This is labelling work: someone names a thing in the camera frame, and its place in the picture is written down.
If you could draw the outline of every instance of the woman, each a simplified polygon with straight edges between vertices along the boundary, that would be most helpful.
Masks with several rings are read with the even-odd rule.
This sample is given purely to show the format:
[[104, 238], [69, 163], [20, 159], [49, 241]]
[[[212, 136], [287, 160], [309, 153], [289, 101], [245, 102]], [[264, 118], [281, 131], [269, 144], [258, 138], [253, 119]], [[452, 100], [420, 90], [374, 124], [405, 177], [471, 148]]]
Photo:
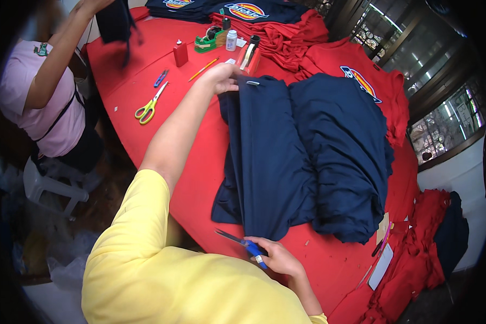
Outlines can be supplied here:
[[237, 91], [238, 66], [201, 76], [151, 140], [110, 228], [97, 239], [83, 278], [83, 313], [97, 323], [327, 324], [302, 264], [281, 243], [267, 250], [288, 288], [245, 260], [166, 247], [169, 199], [214, 94]]
[[[49, 0], [46, 5], [51, 8], [55, 2]], [[81, 0], [48, 42], [20, 39], [0, 81], [4, 116], [23, 128], [42, 154], [85, 174], [97, 164], [104, 144], [94, 130], [97, 112], [90, 105], [83, 107], [68, 63], [92, 17], [112, 2]], [[50, 18], [50, 14], [45, 17], [51, 22]]]

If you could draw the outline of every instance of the red table cover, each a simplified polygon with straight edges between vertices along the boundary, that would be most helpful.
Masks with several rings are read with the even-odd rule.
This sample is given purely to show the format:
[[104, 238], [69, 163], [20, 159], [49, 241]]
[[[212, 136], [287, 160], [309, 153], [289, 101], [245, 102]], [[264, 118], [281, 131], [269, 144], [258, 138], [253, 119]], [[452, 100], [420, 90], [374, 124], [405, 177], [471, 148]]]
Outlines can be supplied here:
[[[134, 8], [131, 12], [137, 20], [144, 43], [139, 46], [137, 36], [131, 37], [131, 59], [126, 68], [121, 68], [125, 44], [104, 45], [97, 39], [88, 45], [87, 52], [106, 111], [124, 148], [138, 167], [153, 134], [194, 82], [187, 80], [218, 56], [221, 62], [236, 59], [239, 48], [236, 52], [228, 52], [222, 47], [199, 54], [193, 50], [192, 43], [196, 35], [205, 35], [207, 25], [163, 18], [149, 19], [145, 7]], [[178, 38], [188, 44], [189, 57], [189, 62], [180, 68], [175, 66], [172, 53]], [[169, 73], [165, 81], [169, 81], [169, 85], [156, 104], [153, 119], [140, 125], [134, 117], [135, 110], [153, 98], [156, 93], [153, 84], [166, 68]], [[268, 58], [261, 59], [257, 76], [261, 75], [284, 79], [286, 83], [295, 81], [292, 72], [282, 69]], [[210, 219], [214, 196], [224, 177], [228, 139], [228, 127], [220, 116], [219, 103], [215, 97], [201, 123], [182, 177], [175, 187], [169, 211], [205, 251], [246, 258], [246, 253], [238, 245], [214, 234], [214, 228], [218, 227], [242, 236], [241, 226], [218, 224]], [[406, 139], [402, 146], [395, 146], [394, 157], [386, 211], [389, 212], [390, 220], [403, 221], [406, 216], [413, 214], [414, 199], [420, 194], [416, 182], [418, 163]], [[395, 241], [395, 238], [389, 240], [393, 246]], [[315, 233], [310, 224], [303, 224], [290, 228], [281, 243], [306, 268], [313, 290], [327, 315], [333, 312], [347, 294], [354, 291], [369, 266], [377, 260], [371, 257], [376, 247], [375, 235], [366, 245], [344, 244], [332, 235]]]

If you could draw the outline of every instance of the stack of t-shirts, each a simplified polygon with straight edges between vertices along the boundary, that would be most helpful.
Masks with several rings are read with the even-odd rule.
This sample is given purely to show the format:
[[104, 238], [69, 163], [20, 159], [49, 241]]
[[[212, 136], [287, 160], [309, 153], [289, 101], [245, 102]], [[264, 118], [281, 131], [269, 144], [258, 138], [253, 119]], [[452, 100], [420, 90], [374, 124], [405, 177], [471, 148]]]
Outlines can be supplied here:
[[461, 197], [457, 192], [452, 191], [450, 207], [446, 210], [443, 222], [434, 235], [437, 256], [446, 279], [452, 275], [452, 271], [466, 253], [469, 235], [468, 221], [463, 217], [461, 209]]
[[312, 220], [320, 234], [365, 243], [378, 229], [393, 150], [386, 119], [358, 83], [325, 74], [286, 87], [240, 78], [220, 95], [230, 146], [212, 220], [278, 241]]
[[148, 0], [146, 7], [155, 17], [210, 23], [207, 9], [220, 0]]
[[293, 118], [318, 174], [313, 229], [365, 244], [378, 230], [394, 151], [386, 119], [348, 78], [326, 74], [290, 85]]
[[389, 245], [392, 244], [394, 254], [378, 287], [369, 287], [367, 282], [373, 271], [368, 272], [362, 284], [328, 316], [328, 322], [394, 323], [421, 290], [445, 281], [433, 237], [450, 205], [449, 198], [448, 192], [436, 189], [425, 190], [418, 197], [414, 215], [408, 220], [412, 225], [408, 233], [391, 232]]
[[252, 35], [260, 36], [262, 55], [294, 72], [298, 71], [309, 46], [328, 41], [328, 30], [317, 11], [295, 3], [252, 0], [250, 3], [218, 4], [211, 8], [211, 18], [216, 25], [221, 25], [223, 19], [219, 13], [221, 8], [239, 37], [248, 41]]
[[356, 80], [369, 93], [387, 118], [387, 139], [402, 145], [409, 119], [408, 100], [403, 90], [404, 77], [397, 70], [383, 71], [365, 54], [359, 44], [344, 38], [311, 46], [302, 58], [297, 80], [325, 73]]
[[256, 87], [246, 80], [239, 79], [239, 92], [219, 95], [230, 144], [212, 220], [243, 224], [246, 235], [278, 241], [290, 226], [315, 217], [317, 181], [285, 82], [261, 77]]

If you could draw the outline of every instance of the hand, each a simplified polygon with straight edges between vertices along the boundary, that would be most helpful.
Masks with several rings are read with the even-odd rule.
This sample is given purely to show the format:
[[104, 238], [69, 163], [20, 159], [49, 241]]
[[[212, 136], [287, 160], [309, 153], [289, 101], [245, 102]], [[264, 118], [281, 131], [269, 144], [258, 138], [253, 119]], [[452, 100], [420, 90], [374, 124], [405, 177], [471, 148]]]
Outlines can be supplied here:
[[78, 8], [79, 11], [85, 11], [87, 14], [93, 16], [98, 11], [106, 8], [114, 0], [83, 0], [82, 5]]
[[220, 63], [210, 68], [203, 74], [196, 83], [203, 83], [212, 89], [214, 94], [221, 94], [227, 91], [238, 91], [237, 81], [232, 75], [241, 74], [239, 66], [229, 63]]
[[266, 266], [274, 272], [290, 275], [294, 278], [306, 275], [303, 265], [279, 242], [264, 237], [244, 237], [268, 252], [268, 256], [261, 256]]

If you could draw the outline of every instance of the white bottle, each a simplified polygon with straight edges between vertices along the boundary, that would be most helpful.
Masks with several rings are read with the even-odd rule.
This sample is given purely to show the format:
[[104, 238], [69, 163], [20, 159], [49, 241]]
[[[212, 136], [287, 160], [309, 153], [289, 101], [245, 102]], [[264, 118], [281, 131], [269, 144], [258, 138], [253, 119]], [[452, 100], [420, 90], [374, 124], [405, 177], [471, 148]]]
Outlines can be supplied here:
[[229, 52], [234, 52], [236, 50], [236, 41], [238, 39], [238, 34], [234, 29], [231, 29], [227, 33], [227, 43], [225, 45], [225, 48]]

